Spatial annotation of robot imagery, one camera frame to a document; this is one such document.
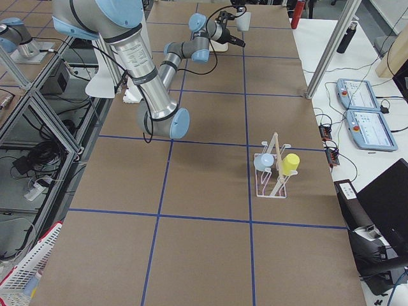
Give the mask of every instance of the light blue cup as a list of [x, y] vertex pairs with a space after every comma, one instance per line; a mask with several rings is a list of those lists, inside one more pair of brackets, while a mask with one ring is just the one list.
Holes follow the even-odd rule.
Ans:
[[264, 153], [255, 157], [254, 166], [258, 171], [264, 172], [266, 168], [271, 168], [275, 159], [272, 154]]

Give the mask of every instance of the white plastic basket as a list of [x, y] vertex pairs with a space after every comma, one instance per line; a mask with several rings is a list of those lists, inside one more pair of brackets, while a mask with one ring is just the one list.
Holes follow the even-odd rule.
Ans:
[[45, 268], [61, 231], [61, 226], [61, 222], [55, 223], [23, 260], [0, 282], [1, 306], [26, 306], [30, 304], [30, 297], [22, 292], [35, 273]]

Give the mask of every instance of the light blue joint cap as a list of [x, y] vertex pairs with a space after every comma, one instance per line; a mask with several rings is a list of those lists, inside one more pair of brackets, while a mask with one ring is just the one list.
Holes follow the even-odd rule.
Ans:
[[55, 30], [57, 30], [60, 33], [63, 33], [68, 36], [73, 36], [76, 38], [81, 38], [83, 40], [98, 40], [99, 38], [98, 34], [90, 33], [88, 31], [80, 29], [79, 27], [67, 24], [66, 22], [63, 22], [62, 20], [59, 20], [54, 16], [52, 17], [52, 19], [54, 21]]
[[195, 51], [191, 56], [191, 59], [194, 62], [208, 62], [209, 58], [210, 58], [209, 49], [201, 49], [201, 50]]
[[7, 53], [12, 53], [15, 51], [15, 49], [17, 49], [17, 46], [12, 41], [5, 38], [0, 38], [0, 45]]
[[190, 31], [195, 33], [203, 29], [206, 21], [206, 16], [199, 13], [192, 14], [189, 20]]
[[190, 126], [190, 114], [185, 108], [180, 108], [174, 115], [170, 126], [170, 138], [180, 139], [187, 134]]
[[142, 0], [95, 0], [99, 9], [118, 26], [132, 29], [143, 19]]
[[23, 21], [21, 21], [21, 19], [17, 18], [17, 17], [10, 17], [10, 18], [6, 18], [3, 19], [2, 21], [0, 21], [2, 24], [5, 25], [9, 25], [9, 26], [21, 26], [23, 25]]
[[167, 53], [168, 53], [168, 47], [170, 47], [171, 44], [172, 44], [172, 43], [167, 43], [167, 44], [164, 46], [163, 52], [164, 52], [165, 55], [167, 55]]

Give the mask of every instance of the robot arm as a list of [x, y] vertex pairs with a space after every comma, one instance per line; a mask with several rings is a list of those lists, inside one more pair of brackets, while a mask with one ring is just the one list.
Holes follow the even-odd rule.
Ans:
[[222, 35], [227, 30], [226, 22], [218, 27], [201, 15], [199, 26], [192, 29], [193, 40], [167, 45], [165, 60], [158, 71], [141, 37], [142, 1], [122, 0], [120, 5], [115, 2], [53, 0], [54, 27], [63, 34], [86, 40], [97, 40], [100, 35], [115, 49], [143, 95], [145, 101], [141, 101], [137, 115], [141, 129], [150, 135], [182, 138], [189, 127], [189, 113], [179, 108], [169, 96], [168, 88], [182, 59], [207, 62], [208, 39], [230, 37], [229, 31], [228, 35]]
[[37, 42], [33, 40], [23, 21], [18, 18], [0, 21], [0, 44], [8, 53], [18, 49], [25, 58], [34, 57], [40, 52]]

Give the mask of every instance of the white table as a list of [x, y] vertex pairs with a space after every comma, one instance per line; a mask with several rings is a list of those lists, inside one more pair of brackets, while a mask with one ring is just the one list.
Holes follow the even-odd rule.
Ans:
[[[307, 83], [310, 82], [313, 74], [306, 71], [314, 71], [316, 69], [335, 25], [336, 20], [301, 19], [298, 28], [293, 31], [299, 56], [302, 60], [302, 66], [305, 70], [304, 73]], [[364, 78], [365, 80], [370, 81], [372, 85], [375, 85], [387, 81], [386, 78], [379, 78], [376, 75], [375, 68], [380, 60], [377, 58], [377, 53], [367, 36], [362, 31], [361, 27], [358, 27], [346, 52], [344, 54], [335, 53], [328, 71], [335, 68], [360, 68], [372, 64], [374, 61], [375, 63], [371, 68], [366, 67], [359, 70], [343, 69], [326, 72], [323, 81], [312, 99], [313, 106], [316, 108], [315, 113], [321, 113], [321, 111], [317, 109], [320, 108], [325, 114], [333, 119], [333, 122], [339, 122], [342, 119], [341, 114], [329, 107], [329, 100], [324, 87], [326, 82], [336, 82], [339, 78]], [[337, 99], [335, 84], [327, 84], [327, 88], [330, 93], [331, 105], [340, 113], [343, 113], [344, 108]], [[374, 93], [376, 96], [401, 96], [400, 91], [397, 89], [393, 81], [374, 86]], [[384, 116], [390, 129], [402, 129], [408, 126], [408, 104], [404, 100], [390, 99], [389, 101], [391, 102], [390, 113]], [[322, 116], [317, 117], [317, 122], [320, 122], [321, 117]], [[327, 123], [328, 119], [323, 118], [323, 122]], [[408, 130], [393, 134], [398, 145], [397, 151], [374, 152], [357, 148], [348, 131], [346, 121], [342, 123], [340, 132], [338, 133], [339, 127], [340, 124], [334, 125], [332, 127], [331, 135], [333, 136], [333, 140], [339, 144], [340, 153], [351, 159], [358, 168], [358, 176], [353, 182], [353, 186], [357, 191], [363, 189], [384, 170], [390, 167], [396, 160], [401, 157], [408, 160]], [[333, 181], [353, 179], [356, 173], [354, 166], [341, 156], [339, 157], [339, 161], [340, 166], [334, 167], [332, 172]], [[382, 304], [386, 305], [388, 297], [374, 296], [365, 283], [362, 283], [362, 286], [365, 292], [367, 305], [373, 305], [378, 299], [384, 300]], [[401, 285], [394, 294], [392, 306], [407, 305], [407, 301], [408, 285]]]

